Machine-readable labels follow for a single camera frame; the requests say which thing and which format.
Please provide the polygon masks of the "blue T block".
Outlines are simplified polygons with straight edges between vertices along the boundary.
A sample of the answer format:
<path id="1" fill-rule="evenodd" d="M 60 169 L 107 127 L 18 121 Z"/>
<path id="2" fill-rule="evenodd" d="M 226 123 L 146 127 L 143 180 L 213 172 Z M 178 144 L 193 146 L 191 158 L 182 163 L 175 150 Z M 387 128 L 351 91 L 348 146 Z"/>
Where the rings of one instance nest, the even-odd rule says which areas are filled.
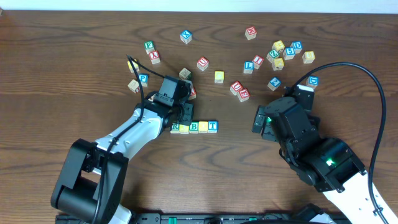
<path id="1" fill-rule="evenodd" d="M 209 121 L 208 122 L 208 133 L 217 133 L 218 132 L 218 122 L 217 121 Z"/>

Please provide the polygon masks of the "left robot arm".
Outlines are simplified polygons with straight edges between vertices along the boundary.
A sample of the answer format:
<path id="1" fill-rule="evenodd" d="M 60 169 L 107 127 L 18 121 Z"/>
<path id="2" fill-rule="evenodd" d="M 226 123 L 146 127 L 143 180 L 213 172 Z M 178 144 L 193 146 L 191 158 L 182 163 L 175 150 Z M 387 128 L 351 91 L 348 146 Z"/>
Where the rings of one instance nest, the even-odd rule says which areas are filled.
<path id="1" fill-rule="evenodd" d="M 192 82 L 166 76 L 159 91 L 137 104 L 120 127 L 93 142 L 76 140 L 70 147 L 51 206 L 83 223 L 129 223 L 132 212 L 120 204 L 129 161 L 173 124 L 189 126 Z"/>

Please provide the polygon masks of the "green R block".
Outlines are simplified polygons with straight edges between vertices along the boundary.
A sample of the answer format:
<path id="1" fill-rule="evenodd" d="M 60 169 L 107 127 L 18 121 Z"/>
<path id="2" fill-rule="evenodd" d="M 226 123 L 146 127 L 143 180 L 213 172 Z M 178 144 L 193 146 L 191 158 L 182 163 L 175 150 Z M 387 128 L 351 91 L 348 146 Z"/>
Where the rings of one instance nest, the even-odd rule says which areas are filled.
<path id="1" fill-rule="evenodd" d="M 170 132 L 173 134 L 179 134 L 180 133 L 180 125 L 178 123 L 173 123 L 170 129 Z"/>

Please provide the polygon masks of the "yellow O block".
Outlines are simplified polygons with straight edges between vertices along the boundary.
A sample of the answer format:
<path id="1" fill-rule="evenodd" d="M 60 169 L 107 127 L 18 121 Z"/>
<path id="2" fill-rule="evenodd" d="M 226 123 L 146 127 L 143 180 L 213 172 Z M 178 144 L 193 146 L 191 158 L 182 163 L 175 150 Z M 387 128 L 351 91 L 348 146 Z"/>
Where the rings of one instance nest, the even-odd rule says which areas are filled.
<path id="1" fill-rule="evenodd" d="M 179 132 L 180 132 L 180 134 L 188 134 L 190 132 L 190 127 L 187 125 L 180 124 Z"/>

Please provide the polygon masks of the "green B block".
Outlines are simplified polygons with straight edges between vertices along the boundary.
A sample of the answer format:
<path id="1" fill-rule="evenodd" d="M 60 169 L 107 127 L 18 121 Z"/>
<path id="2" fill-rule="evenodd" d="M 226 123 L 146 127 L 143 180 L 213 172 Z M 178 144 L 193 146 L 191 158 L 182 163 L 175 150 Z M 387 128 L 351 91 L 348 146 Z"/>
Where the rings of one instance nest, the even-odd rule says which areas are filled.
<path id="1" fill-rule="evenodd" d="M 190 134 L 198 134 L 199 133 L 199 122 L 198 121 L 192 121 L 190 127 L 189 127 L 189 133 Z"/>

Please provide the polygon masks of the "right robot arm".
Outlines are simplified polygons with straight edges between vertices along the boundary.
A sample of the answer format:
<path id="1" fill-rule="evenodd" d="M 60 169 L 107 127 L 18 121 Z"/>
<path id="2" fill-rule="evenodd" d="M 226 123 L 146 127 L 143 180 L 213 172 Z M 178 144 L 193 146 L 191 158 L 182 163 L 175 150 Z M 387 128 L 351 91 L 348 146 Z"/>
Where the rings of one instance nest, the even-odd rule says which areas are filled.
<path id="1" fill-rule="evenodd" d="M 369 193 L 370 173 L 353 150 L 338 138 L 320 136 L 312 105 L 312 96 L 286 96 L 259 106 L 252 131 L 278 142 L 280 156 L 300 180 L 321 192 L 351 223 L 397 223 L 379 192 Z"/>

